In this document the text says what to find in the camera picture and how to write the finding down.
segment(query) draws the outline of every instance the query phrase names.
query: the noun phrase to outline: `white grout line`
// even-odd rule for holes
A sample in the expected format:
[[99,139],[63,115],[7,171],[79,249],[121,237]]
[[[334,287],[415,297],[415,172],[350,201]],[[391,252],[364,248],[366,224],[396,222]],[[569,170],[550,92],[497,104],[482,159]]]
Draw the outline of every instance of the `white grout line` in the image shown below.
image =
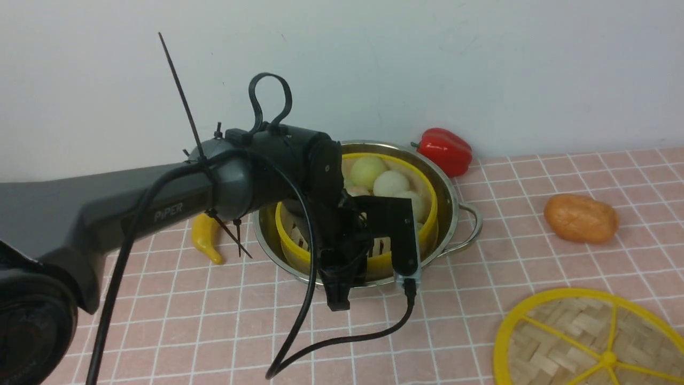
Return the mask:
[[[185,244],[185,237],[187,236],[187,233],[188,233],[187,231],[183,233],[183,239],[181,241],[181,245]],[[168,318],[169,318],[169,309],[171,308],[171,299],[174,296],[173,290],[174,290],[174,287],[176,286],[176,278],[178,277],[178,267],[181,265],[182,257],[183,257],[183,252],[180,251],[178,253],[178,260],[176,261],[176,271],[174,272],[173,281],[171,282],[171,290],[169,290],[169,299],[166,302],[166,310],[164,312],[164,319],[161,322],[161,331],[159,333],[159,345],[157,346],[157,350],[155,352],[155,361],[152,365],[152,375],[150,378],[150,385],[152,385],[152,380],[155,376],[155,371],[157,370],[157,362],[159,361],[159,350],[161,349],[161,342],[163,341],[163,338],[164,338],[164,329],[166,328],[166,321],[168,321]]]
[[[145,262],[142,265],[143,270],[145,269],[145,266],[147,266],[147,260],[150,257],[150,251],[152,250],[152,245],[155,244],[155,238],[156,238],[156,234],[152,235],[152,237],[150,238],[150,245],[147,248],[147,255],[145,256]],[[135,289],[136,295],[140,292],[140,286],[141,285],[142,285],[142,276],[137,281],[137,288]],[[131,304],[131,311],[130,311],[129,316],[128,316],[128,322],[126,322],[126,327],[124,329],[124,336],[121,338],[121,341],[119,342],[121,348],[123,348],[123,345],[126,342],[126,336],[128,335],[129,326],[131,325],[130,322],[131,322],[131,319],[133,318],[133,312],[135,311],[135,302],[136,301],[137,301],[137,299],[133,298],[133,304]],[[117,355],[116,355],[116,362],[114,363],[114,370],[111,372],[111,378],[112,379],[116,378],[116,371],[119,367],[120,361],[121,361],[121,352],[117,353]]]
[[195,380],[195,365],[197,365],[197,352],[200,349],[200,341],[201,341],[201,336],[202,336],[202,325],[204,324],[204,320],[205,320],[205,306],[207,304],[207,295],[209,294],[209,277],[211,277],[211,268],[212,267],[213,267],[213,262],[209,265],[209,272],[207,273],[207,283],[205,284],[205,295],[202,298],[202,311],[200,312],[200,327],[197,329],[197,338],[195,340],[195,352],[192,354],[192,366],[190,366],[190,371],[191,371],[191,373],[190,373],[190,385],[192,385],[194,383],[194,380]]
[[[237,313],[235,316],[235,336],[237,337],[238,333],[238,327],[240,326],[240,312],[243,310],[242,309],[242,288],[243,288],[243,282],[245,282],[245,260],[247,260],[247,256],[242,260],[242,273],[240,276],[240,291],[239,291],[239,297],[237,300]],[[238,385],[233,382],[234,379],[234,374],[235,374],[235,358],[237,357],[237,339],[233,341],[233,359],[231,361],[231,385]]]
[[[627,154],[627,156],[629,156],[629,159],[630,159],[632,162],[634,162],[634,164],[637,164],[637,163],[634,161],[634,159],[632,158],[632,155],[630,155],[628,151],[625,151],[625,153]],[[624,193],[624,189],[623,189],[622,186],[620,186],[620,184],[618,183],[618,180],[615,178],[615,175],[613,175],[613,171],[612,171],[610,168],[608,168],[608,166],[606,165],[605,161],[603,160],[603,158],[602,158],[601,156],[598,156],[598,158],[601,160],[601,163],[603,163],[603,166],[608,170],[608,173],[610,174],[610,177],[613,178],[613,180],[615,181],[616,185],[617,185],[618,188],[620,189],[620,192],[622,193],[622,195],[624,195],[624,198],[630,203],[630,205],[633,206],[632,200],[627,196],[627,194]],[[638,212],[637,210],[634,210],[634,212],[637,214],[637,216],[639,216],[639,220],[641,220],[641,222],[644,222],[644,219],[641,217],[641,214],[639,214],[639,212]],[[650,235],[653,236],[653,233],[651,233],[650,229],[648,229],[648,226],[646,226],[646,229],[648,230],[648,232],[650,233]],[[620,243],[620,246],[624,249],[624,248],[625,248],[625,247],[624,247],[624,242],[622,241],[622,239],[621,239],[621,237],[620,237],[620,234],[616,234],[615,237],[616,237],[616,239],[618,240],[618,242]],[[650,294],[655,298],[655,297],[656,297],[655,291],[654,291],[653,288],[650,286],[650,284],[648,283],[648,281],[646,280],[646,278],[645,278],[644,275],[642,274],[641,269],[640,269],[639,266],[634,262],[634,258],[632,258],[632,255],[631,255],[629,252],[627,252],[627,257],[629,258],[629,261],[632,262],[632,265],[634,265],[634,267],[636,268],[637,274],[639,275],[639,277],[641,278],[641,280],[644,282],[644,285],[646,285],[646,288],[648,289],[648,291],[650,292]],[[613,288],[612,288],[610,285],[608,285],[608,289],[610,289],[610,291],[613,291]],[[658,304],[658,307],[659,307],[660,310],[662,311],[663,315],[665,316],[665,320],[668,322],[668,324],[672,324],[672,320],[670,319],[670,316],[668,315],[668,313],[665,311],[665,307],[663,306],[663,304],[660,302],[659,299],[656,299],[655,301],[656,301],[656,303]]]

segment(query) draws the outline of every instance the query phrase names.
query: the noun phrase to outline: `toy vegetable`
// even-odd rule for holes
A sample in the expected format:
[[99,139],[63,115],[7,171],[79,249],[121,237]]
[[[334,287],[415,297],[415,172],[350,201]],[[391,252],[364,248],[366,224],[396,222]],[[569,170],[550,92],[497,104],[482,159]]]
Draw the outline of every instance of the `toy vegetable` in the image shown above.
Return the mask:
[[618,213],[610,205],[576,194],[552,196],[544,218],[560,238],[573,242],[605,243],[620,227]]
[[423,132],[421,142],[411,143],[418,152],[439,166],[447,177],[465,174],[473,161],[473,149],[458,135],[443,128]]

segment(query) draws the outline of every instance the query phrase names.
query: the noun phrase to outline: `yellow steamer basket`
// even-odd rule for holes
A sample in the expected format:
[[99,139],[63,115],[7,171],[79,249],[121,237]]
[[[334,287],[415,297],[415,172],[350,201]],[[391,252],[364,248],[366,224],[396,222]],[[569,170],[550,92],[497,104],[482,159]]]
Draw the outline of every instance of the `yellow steamer basket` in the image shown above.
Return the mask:
[[[418,231],[422,260],[432,253],[438,235],[437,195],[429,179],[419,169],[399,158],[376,153],[347,153],[342,155],[342,174],[348,175],[352,165],[363,156],[376,156],[384,161],[388,169],[404,174],[411,183],[411,190],[418,193],[425,201],[425,206],[430,208],[423,227]],[[282,252],[287,262],[299,272],[308,274],[311,266],[311,253],[302,233],[297,229],[292,216],[282,203],[278,203],[276,207],[276,228],[280,236]],[[382,280],[391,277],[393,274],[389,238],[377,238],[368,258],[366,278],[368,281]]]

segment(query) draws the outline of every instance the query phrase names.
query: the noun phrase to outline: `black cable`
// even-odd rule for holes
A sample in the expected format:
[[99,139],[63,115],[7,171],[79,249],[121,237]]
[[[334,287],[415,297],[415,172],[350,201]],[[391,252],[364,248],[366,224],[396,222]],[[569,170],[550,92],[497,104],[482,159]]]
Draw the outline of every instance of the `black cable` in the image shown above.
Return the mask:
[[[231,151],[226,151],[220,153],[210,160],[207,164],[215,164],[228,160],[234,156],[244,155],[247,151],[244,149],[235,149]],[[129,255],[131,254],[131,249],[133,248],[133,243],[135,242],[135,235],[137,234],[137,229],[140,226],[140,221],[142,220],[143,213],[147,211],[152,205],[155,197],[161,189],[169,182],[178,179],[180,177],[185,177],[194,173],[203,172],[205,165],[202,163],[188,164],[187,166],[181,166],[177,169],[173,169],[163,174],[159,179],[157,179],[152,186],[145,192],[140,202],[135,210],[135,216],[133,217],[133,222],[129,231],[126,233],[124,240],[121,244],[121,250],[119,251],[119,256],[114,265],[114,271],[111,274],[111,280],[109,282],[109,290],[107,290],[107,296],[105,297],[105,303],[102,306],[102,313],[100,316],[100,323],[97,327],[97,333],[95,334],[95,343],[93,346],[92,357],[90,358],[90,367],[88,369],[88,376],[85,381],[87,385],[95,385],[97,383],[97,377],[100,372],[100,366],[102,365],[102,357],[105,350],[105,341],[107,339],[107,333],[109,331],[109,324],[111,323],[111,316],[114,313],[114,303],[116,302],[116,296],[121,286],[121,279],[124,275],[124,270],[126,268],[126,263],[128,262]]]

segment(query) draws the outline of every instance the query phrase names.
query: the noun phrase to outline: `tile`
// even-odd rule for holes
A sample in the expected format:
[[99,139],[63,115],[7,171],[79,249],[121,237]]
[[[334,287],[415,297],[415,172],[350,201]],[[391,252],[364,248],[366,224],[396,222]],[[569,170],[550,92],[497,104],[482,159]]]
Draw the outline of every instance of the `tile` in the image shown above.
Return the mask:
[[409,321],[390,335],[394,351],[429,349],[428,327],[425,321]]
[[200,341],[234,338],[236,322],[236,314],[210,314],[203,316]]
[[168,316],[198,316],[202,314],[204,293],[181,293],[171,295]]
[[495,286],[528,283],[523,265],[519,261],[490,263],[487,264],[487,269]]
[[515,305],[532,294],[532,287],[530,285],[497,288],[497,296],[501,303],[501,309],[504,312],[509,312]]
[[658,149],[658,152],[668,163],[684,163],[684,147]]
[[509,198],[497,201],[503,216],[518,216],[534,214],[527,198]]
[[684,280],[674,270],[645,273],[644,279],[658,297],[673,297],[684,293]]
[[471,166],[464,175],[456,178],[459,185],[485,182],[484,169],[481,166]]
[[593,190],[592,196],[595,200],[601,201],[603,203],[608,203],[609,205],[615,206],[626,206],[629,205],[629,201],[624,193],[619,188],[606,188],[604,190]]
[[354,359],[356,385],[394,385],[392,356],[357,357]]
[[453,276],[458,288],[479,288],[491,286],[484,264],[465,264],[453,268]]
[[560,281],[563,273],[555,258],[523,260],[523,266],[531,282]]
[[674,212],[674,215],[677,217],[677,219],[680,221],[684,221],[684,201],[670,202],[669,206]]
[[599,268],[589,254],[558,258],[563,272],[568,279],[593,278],[601,276]]
[[460,290],[459,296],[465,315],[481,315],[499,312],[499,304],[492,288]]
[[500,314],[468,317],[468,330],[473,344],[493,343],[503,317]]
[[478,376],[475,356],[469,347],[435,351],[434,360],[440,380]]
[[162,250],[177,250],[183,245],[183,237],[185,234],[183,232],[161,232],[156,233],[154,239],[152,239],[151,251],[162,251]]
[[592,290],[605,291],[606,293],[610,292],[610,289],[602,278],[588,278],[586,280],[570,281],[570,287],[588,288]]
[[660,197],[655,189],[649,185],[627,186],[622,188],[625,195],[634,204],[660,202]]
[[511,236],[530,236],[544,233],[534,215],[506,218],[506,225]]
[[431,266],[422,272],[421,290],[447,290],[453,288],[453,277],[448,267]]
[[575,166],[568,157],[544,159],[542,163],[549,175],[571,174],[577,172]]
[[526,162],[516,162],[513,164],[513,168],[515,169],[518,178],[542,177],[547,174],[541,161],[537,159]]
[[577,170],[581,173],[585,173],[586,171],[605,170],[605,165],[603,164],[601,157],[595,153],[572,156],[571,159],[573,163],[575,163]]
[[650,183],[663,183],[679,181],[679,177],[667,165],[644,167],[642,172]]
[[606,277],[613,294],[625,299],[651,298],[653,295],[639,275]]
[[612,152],[599,154],[603,162],[611,169],[616,167],[633,167],[635,166],[632,159],[627,155],[627,152]]
[[640,271],[657,271],[672,268],[672,264],[670,264],[665,253],[659,247],[630,250],[629,255]]
[[160,347],[155,375],[189,373],[194,356],[195,346]]
[[156,347],[161,336],[162,321],[146,321],[130,323],[123,347],[134,349]]
[[242,310],[272,308],[276,301],[276,285],[244,286],[242,288]]
[[477,242],[482,250],[482,257],[487,262],[517,259],[516,250],[510,239],[480,240]]
[[178,262],[179,269],[209,268],[211,266],[211,260],[197,249],[182,250],[180,259]]
[[421,293],[421,296],[428,318],[461,315],[456,292]]
[[245,264],[243,284],[267,284],[276,281],[276,264],[271,261]]
[[535,293],[540,293],[542,291],[552,290],[552,289],[556,289],[556,288],[568,288],[568,287],[570,287],[570,285],[565,281],[545,282],[543,284],[532,284],[532,288],[534,289]]
[[[516,238],[514,240],[515,247],[520,253],[520,258],[538,258],[549,257],[553,255],[549,242],[546,236],[528,236],[525,238]],[[512,258],[515,259],[515,250],[512,251]]]
[[[356,302],[352,304],[352,310],[356,307]],[[276,333],[286,333],[292,328],[294,321],[299,315],[301,306],[291,306],[288,308],[277,308],[276,309]],[[300,330],[306,331],[311,330],[311,317],[305,318],[302,328]]]
[[174,293],[181,293],[184,291],[204,290],[207,288],[208,277],[209,269],[178,271],[173,291]]
[[684,297],[663,298],[660,303],[673,324],[684,325]]
[[582,179],[590,190],[595,188],[609,188],[617,186],[609,171],[592,171],[590,173],[582,173]]
[[479,239],[508,238],[508,231],[502,219],[485,219]]
[[557,256],[567,256],[570,254],[582,254],[589,251],[584,243],[570,242],[558,238],[556,235],[549,236],[549,244]]
[[[236,370],[233,379],[237,384],[258,384],[257,378],[263,379],[265,369]],[[230,384],[231,372],[223,371],[217,373],[195,373],[192,384]]]
[[[227,343],[215,343],[215,344],[225,344],[216,345],[214,349],[223,349],[228,351],[228,349],[233,348],[232,341]],[[235,367],[254,367],[256,365],[269,365],[271,364],[271,351],[273,349],[273,337],[259,337],[259,338],[249,338],[247,340],[238,340],[235,345]],[[276,346],[276,351],[280,349],[280,345]],[[227,362],[227,367],[230,368],[231,362]]]
[[675,266],[680,269],[684,268],[684,245],[664,246],[663,249]]
[[[385,330],[387,325],[369,325],[356,326],[352,328],[352,336],[360,336],[361,334],[370,334]],[[390,352],[389,338],[377,338],[370,341],[361,341],[352,343],[355,355],[373,354]]]
[[684,182],[656,184],[655,189],[665,201],[679,201],[684,199]]
[[492,199],[492,191],[487,183],[463,184],[460,185],[459,190],[466,202]]
[[311,306],[313,313],[313,329],[322,330],[334,327],[349,327],[349,319],[346,312],[331,312],[325,303],[314,303]]
[[632,261],[624,250],[595,253],[594,259],[605,275],[636,273]]
[[501,218],[496,201],[478,201],[473,203],[473,205],[479,210],[484,219]]
[[427,321],[427,328],[432,346],[435,348],[470,345],[468,331],[462,317],[431,319]]
[[242,282],[242,266],[243,264],[212,266],[209,272],[209,288],[240,286]]
[[490,182],[489,185],[491,186],[496,199],[522,197],[524,195],[523,189],[517,180],[508,182]]
[[660,319],[667,319],[665,313],[663,312],[662,308],[660,307],[660,304],[656,299],[639,299],[637,301],[634,301],[634,303],[648,310],[649,312],[652,312],[656,316],[660,317]]
[[[261,377],[265,375],[265,369],[260,369]],[[213,382],[200,382],[199,384],[213,384]],[[238,382],[234,384],[252,384],[254,382]],[[282,371],[273,379],[273,385],[311,385],[311,364],[308,362],[295,362],[286,371]]]
[[179,258],[178,251],[156,251],[150,253],[147,257],[145,273],[173,272],[176,270]]
[[313,378],[316,384],[348,385],[354,382],[352,360],[323,361],[313,364]]
[[556,175],[551,177],[551,181],[559,193],[576,193],[587,190],[586,185],[578,174]]
[[173,272],[143,274],[138,295],[159,295],[171,293],[174,281]]
[[[269,344],[269,349],[259,352],[262,356],[267,356],[271,358],[271,345]],[[239,356],[235,359],[235,367],[242,367],[243,365],[238,365]],[[195,359],[195,371],[214,371],[221,369],[229,369],[233,363],[233,341],[218,341],[210,343],[201,343],[197,345],[197,358]]]
[[132,321],[143,321],[149,319],[162,319],[166,315],[169,296],[160,295],[158,297],[142,297],[135,301],[135,308],[131,315]]
[[660,153],[658,153],[658,150],[655,149],[630,151],[629,154],[632,159],[634,159],[634,162],[640,167],[654,166],[665,162],[663,157],[660,156]]
[[400,384],[436,381],[434,361],[429,351],[407,351],[395,355]]
[[491,164],[482,168],[489,182],[516,179],[515,171],[513,171],[513,167],[510,164]]
[[522,179],[520,184],[523,186],[526,195],[544,195],[553,194],[556,192],[556,189],[553,187],[549,177]]
[[482,375],[492,375],[492,361],[494,361],[494,346],[493,345],[488,345],[488,346],[476,346],[475,347],[475,358],[477,359],[477,363],[479,365],[479,371],[482,373]]
[[226,288],[207,291],[205,314],[234,312],[240,300],[240,289]]
[[622,227],[618,230],[618,235],[628,249],[657,245],[657,241],[650,235],[646,226]]
[[544,214],[544,208],[546,207],[547,202],[553,195],[555,194],[536,195],[528,197],[530,203],[532,204],[532,211],[534,212],[534,214]]
[[151,375],[156,353],[156,349],[122,351],[116,368],[116,379]]
[[387,320],[384,304],[378,298],[353,300],[349,316],[352,325],[364,325],[366,323],[385,322]]
[[651,225],[650,230],[660,245],[684,243],[684,226],[681,223],[662,223]]
[[644,174],[637,168],[612,170],[611,174],[620,186],[636,186],[648,183]]
[[273,334],[274,310],[244,310],[239,313],[237,336],[253,337]]
[[133,244],[131,253],[146,253],[150,249],[150,244],[152,243],[152,237],[139,239]]

